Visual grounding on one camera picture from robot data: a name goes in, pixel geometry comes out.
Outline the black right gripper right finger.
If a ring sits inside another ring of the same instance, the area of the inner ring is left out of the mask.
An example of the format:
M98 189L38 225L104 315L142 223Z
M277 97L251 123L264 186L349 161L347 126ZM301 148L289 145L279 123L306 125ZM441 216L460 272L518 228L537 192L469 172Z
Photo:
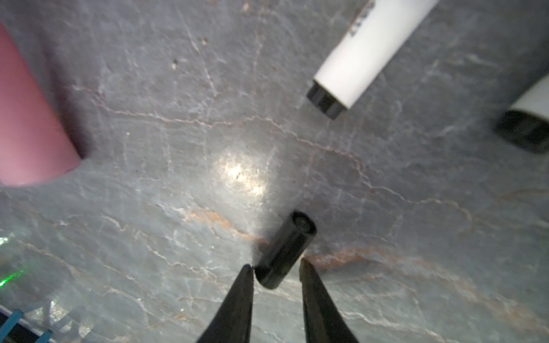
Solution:
M303 288L305 336L308 343L354 342L358 340L346 325L313 264L300 263Z

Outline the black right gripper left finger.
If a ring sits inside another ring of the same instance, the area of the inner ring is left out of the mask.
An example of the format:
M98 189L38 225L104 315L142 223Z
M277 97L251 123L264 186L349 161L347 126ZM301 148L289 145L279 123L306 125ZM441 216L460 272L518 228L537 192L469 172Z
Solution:
M197 342L248 343L252 328L254 270L245 264Z

